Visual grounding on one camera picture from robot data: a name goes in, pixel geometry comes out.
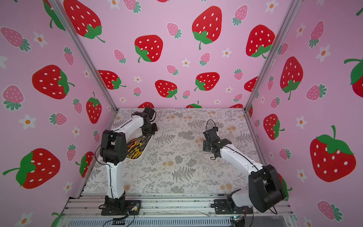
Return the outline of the white plastic storage box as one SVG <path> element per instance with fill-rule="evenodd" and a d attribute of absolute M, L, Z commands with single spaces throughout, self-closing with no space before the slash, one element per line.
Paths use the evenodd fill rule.
<path fill-rule="evenodd" d="M 126 158 L 131 159 L 131 160 L 139 159 L 151 139 L 152 139 L 152 135 L 148 135 L 148 136 L 141 135 L 140 137 L 128 142 L 127 143 L 127 152 L 128 153 L 127 153 Z"/>

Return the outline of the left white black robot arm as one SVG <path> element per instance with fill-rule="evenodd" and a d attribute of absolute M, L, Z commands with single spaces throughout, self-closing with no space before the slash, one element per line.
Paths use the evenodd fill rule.
<path fill-rule="evenodd" d="M 132 113 L 131 118 L 122 126 L 103 132 L 100 157 L 107 171 L 109 198 L 116 200 L 124 195 L 124 161 L 131 159 L 136 151 L 147 150 L 147 144 L 157 132 L 155 118 L 155 110 L 146 107 L 143 112 Z"/>

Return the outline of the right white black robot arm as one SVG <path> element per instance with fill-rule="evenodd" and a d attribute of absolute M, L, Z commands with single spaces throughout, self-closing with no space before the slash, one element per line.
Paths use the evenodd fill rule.
<path fill-rule="evenodd" d="M 239 151 L 230 140 L 220 139 L 218 128 L 203 132 L 203 151 L 213 154 L 212 159 L 222 158 L 232 164 L 248 180 L 248 190 L 233 191 L 221 205 L 215 208 L 230 213 L 249 213 L 255 208 L 266 212 L 286 198 L 277 170 L 272 165 L 263 165 Z"/>

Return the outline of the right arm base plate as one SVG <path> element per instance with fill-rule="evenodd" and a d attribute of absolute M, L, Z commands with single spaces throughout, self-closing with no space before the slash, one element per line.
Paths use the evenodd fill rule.
<path fill-rule="evenodd" d="M 218 215 L 222 214 L 230 214 L 230 215 L 248 215 L 253 213 L 253 209 L 250 206 L 242 206 L 238 207 L 232 201 L 228 199 L 215 199 L 214 202 L 210 205 L 211 208 L 214 208 L 215 213 Z"/>

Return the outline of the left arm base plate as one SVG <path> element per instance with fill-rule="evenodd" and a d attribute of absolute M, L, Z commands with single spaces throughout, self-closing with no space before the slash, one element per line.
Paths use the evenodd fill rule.
<path fill-rule="evenodd" d="M 104 204 L 98 208 L 102 210 L 102 216 L 135 215 L 140 212 L 141 200 L 112 199 L 105 197 Z"/>

